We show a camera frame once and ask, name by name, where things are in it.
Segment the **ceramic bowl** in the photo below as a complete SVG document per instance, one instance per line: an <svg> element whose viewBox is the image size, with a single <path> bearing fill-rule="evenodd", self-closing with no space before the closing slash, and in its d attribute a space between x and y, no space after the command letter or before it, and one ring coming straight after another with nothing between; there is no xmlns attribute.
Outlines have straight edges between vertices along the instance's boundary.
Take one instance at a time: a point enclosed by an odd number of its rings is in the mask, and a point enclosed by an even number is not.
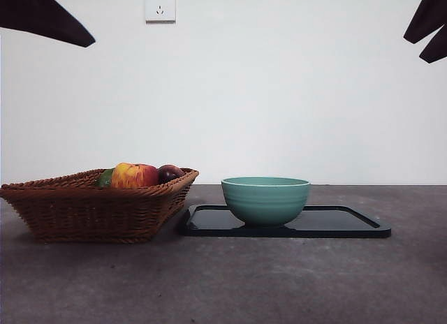
<svg viewBox="0 0 447 324"><path fill-rule="evenodd" d="M247 226L281 226L295 219L309 195L310 183L284 177L233 177L221 181L231 212Z"/></svg>

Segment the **red apple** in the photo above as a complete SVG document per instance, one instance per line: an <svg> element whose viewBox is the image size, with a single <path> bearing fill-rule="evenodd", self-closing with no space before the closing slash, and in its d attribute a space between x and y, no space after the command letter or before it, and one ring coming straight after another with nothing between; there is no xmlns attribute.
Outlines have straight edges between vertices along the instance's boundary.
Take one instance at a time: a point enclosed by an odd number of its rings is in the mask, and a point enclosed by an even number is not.
<svg viewBox="0 0 447 324"><path fill-rule="evenodd" d="M159 183L166 183L184 175L184 171L176 165L163 165L159 168Z"/></svg>
<svg viewBox="0 0 447 324"><path fill-rule="evenodd" d="M140 188L159 183L159 173L152 165L143 163L119 163L112 173L112 188Z"/></svg>

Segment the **dark red plum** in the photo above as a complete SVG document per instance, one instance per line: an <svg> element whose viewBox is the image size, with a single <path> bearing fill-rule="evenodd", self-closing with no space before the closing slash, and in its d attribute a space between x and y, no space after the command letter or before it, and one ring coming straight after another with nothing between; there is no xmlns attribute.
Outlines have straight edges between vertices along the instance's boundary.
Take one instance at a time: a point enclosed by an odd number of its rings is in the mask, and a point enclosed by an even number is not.
<svg viewBox="0 0 447 324"><path fill-rule="evenodd" d="M184 175L184 171L176 165L163 165L159 168L159 184L169 182Z"/></svg>

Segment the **wicker basket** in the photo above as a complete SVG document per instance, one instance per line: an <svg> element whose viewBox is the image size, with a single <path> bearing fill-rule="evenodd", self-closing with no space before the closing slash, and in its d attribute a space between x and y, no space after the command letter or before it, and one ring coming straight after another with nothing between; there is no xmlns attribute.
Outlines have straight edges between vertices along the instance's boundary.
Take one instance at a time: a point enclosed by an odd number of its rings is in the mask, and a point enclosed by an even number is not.
<svg viewBox="0 0 447 324"><path fill-rule="evenodd" d="M198 171L182 169L182 177L139 189L98 188L104 169L96 169L4 184L0 197L40 242L146 242L184 205Z"/></svg>

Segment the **white power outlet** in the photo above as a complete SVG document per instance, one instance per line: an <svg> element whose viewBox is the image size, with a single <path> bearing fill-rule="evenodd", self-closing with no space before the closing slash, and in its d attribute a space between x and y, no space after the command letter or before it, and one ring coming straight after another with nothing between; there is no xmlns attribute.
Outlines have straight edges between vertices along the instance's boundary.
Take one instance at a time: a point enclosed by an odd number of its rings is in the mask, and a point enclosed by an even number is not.
<svg viewBox="0 0 447 324"><path fill-rule="evenodd" d="M175 0L145 0L146 22L175 22Z"/></svg>

